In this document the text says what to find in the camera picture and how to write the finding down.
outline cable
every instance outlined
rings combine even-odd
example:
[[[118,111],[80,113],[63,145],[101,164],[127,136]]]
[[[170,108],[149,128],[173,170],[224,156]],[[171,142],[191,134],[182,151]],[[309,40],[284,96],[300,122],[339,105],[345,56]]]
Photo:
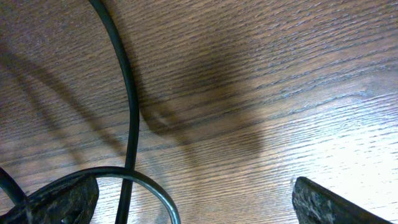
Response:
[[[11,198],[14,205],[24,201],[25,193],[18,186],[15,180],[8,175],[8,173],[0,167],[0,187],[5,191],[9,198]]]
[[[129,139],[127,142],[127,154],[125,168],[133,171],[136,166],[136,155],[138,145],[139,132],[139,104],[136,86],[132,77],[130,61],[123,47],[119,32],[104,4],[100,0],[90,0],[91,5],[102,20],[106,31],[111,39],[116,55],[118,56],[120,67],[122,70],[124,83],[126,84],[127,96],[129,98],[130,108],[130,127]],[[116,224],[126,224],[129,216],[130,200],[131,200],[132,182],[123,180],[122,189],[119,199],[118,213],[116,215]]]
[[[159,198],[159,200],[164,204],[167,211],[169,212],[172,224],[181,224],[176,204],[173,202],[170,195],[159,184],[157,184],[155,181],[153,181],[151,178],[147,177],[146,175],[141,174],[140,172],[130,171],[123,167],[104,166],[104,167],[94,167],[94,168],[77,171],[72,174],[66,175],[65,177],[59,178],[58,180],[53,181],[50,184],[42,187],[38,191],[34,192],[32,194],[32,197],[34,197],[34,195],[38,194],[39,192],[51,189],[52,187],[55,187],[62,182],[68,182],[81,175],[92,175],[96,178],[119,177],[123,179],[128,179],[130,181],[134,181],[137,184],[148,189],[157,198]]]

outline wood grain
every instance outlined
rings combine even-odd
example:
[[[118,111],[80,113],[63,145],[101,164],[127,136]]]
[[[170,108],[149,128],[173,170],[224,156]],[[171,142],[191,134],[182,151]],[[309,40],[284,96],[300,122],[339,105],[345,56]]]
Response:
[[[297,223],[298,176],[398,222],[398,1],[106,5],[139,89],[137,170],[183,223]],[[90,4],[6,1],[0,18],[0,166],[27,194],[123,166],[126,91]],[[120,186],[99,180],[93,223],[113,222]],[[129,222],[169,218],[134,185]]]

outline black wire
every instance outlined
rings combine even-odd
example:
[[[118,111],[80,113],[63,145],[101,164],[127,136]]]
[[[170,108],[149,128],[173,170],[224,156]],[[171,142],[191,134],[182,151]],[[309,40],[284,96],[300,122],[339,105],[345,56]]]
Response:
[[[39,192],[46,191],[51,189],[52,187],[61,184],[62,182],[71,181],[74,178],[77,178],[82,175],[92,175],[96,178],[98,177],[119,177],[123,179],[128,179],[130,181],[134,181],[139,185],[145,187],[150,192],[152,192],[159,200],[164,204],[167,211],[169,212],[170,219],[172,224],[181,224],[180,216],[178,214],[177,206],[173,202],[170,195],[155,181],[151,178],[147,177],[144,174],[141,174],[137,171],[130,171],[123,167],[113,167],[113,166],[104,166],[104,167],[94,167],[89,169],[84,169],[81,171],[74,172],[72,174],[66,175],[65,177],[59,178],[56,181],[49,183],[48,185],[42,187],[38,191],[34,192],[31,197],[34,197],[35,194],[39,194]]]
[[[91,5],[98,13],[99,18],[105,26],[113,44],[116,55],[118,56],[120,67],[126,84],[127,96],[129,98],[130,107],[130,131],[127,142],[127,154],[125,168],[133,171],[136,165],[138,132],[139,132],[139,105],[136,86],[132,77],[130,61],[127,53],[123,47],[119,32],[109,15],[108,10],[100,0],[90,0]],[[123,180],[122,189],[119,199],[118,213],[116,215],[116,224],[126,224],[129,216],[130,200],[131,200],[132,182],[126,179]]]
[[[11,198],[14,205],[23,202],[26,198],[25,193],[18,186],[15,180],[8,175],[8,173],[0,167],[0,187]]]

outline curved black cable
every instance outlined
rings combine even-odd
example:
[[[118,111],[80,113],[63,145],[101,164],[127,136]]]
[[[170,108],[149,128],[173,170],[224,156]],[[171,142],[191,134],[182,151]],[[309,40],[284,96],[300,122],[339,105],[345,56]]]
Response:
[[[0,187],[8,195],[8,197],[14,202],[14,205],[19,202],[23,202],[26,198],[25,193],[18,186],[15,180],[8,175],[8,173],[0,167]]]
[[[125,168],[133,171],[136,165],[138,132],[139,132],[139,104],[136,86],[132,77],[130,61],[123,47],[119,32],[109,15],[108,10],[100,0],[90,0],[91,5],[98,13],[99,18],[105,26],[113,44],[116,55],[118,56],[120,67],[123,73],[124,83],[126,84],[127,96],[129,98],[130,107],[130,127],[129,139],[127,142],[127,154]],[[126,224],[129,216],[130,200],[131,200],[132,182],[123,179],[122,189],[119,199],[118,214],[116,215],[116,224]]]
[[[81,175],[92,175],[96,178],[98,177],[119,177],[123,179],[128,179],[129,181],[134,181],[139,185],[145,187],[150,192],[152,192],[159,200],[164,204],[167,211],[169,212],[170,219],[172,224],[181,224],[180,216],[178,214],[177,206],[173,202],[170,195],[154,180],[147,177],[144,174],[141,174],[137,171],[130,171],[123,167],[114,167],[114,166],[103,166],[103,167],[94,167],[89,169],[83,169],[72,174],[66,175],[65,177],[61,177],[56,181],[49,183],[48,185],[42,187],[38,191],[34,192],[32,196],[39,192],[47,191],[52,187],[62,183],[71,181],[74,178],[77,178]]]

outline wooden surface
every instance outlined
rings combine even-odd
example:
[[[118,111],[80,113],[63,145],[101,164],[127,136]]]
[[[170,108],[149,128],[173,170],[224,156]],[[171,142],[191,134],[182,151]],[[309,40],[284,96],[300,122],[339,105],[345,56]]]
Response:
[[[139,89],[137,170],[183,223],[297,223],[301,175],[398,222],[398,1],[106,5]],[[8,1],[0,18],[0,166],[28,194],[123,166],[127,96],[91,5]],[[121,181],[98,182],[92,222],[112,223]],[[169,218],[134,185],[129,222]]]

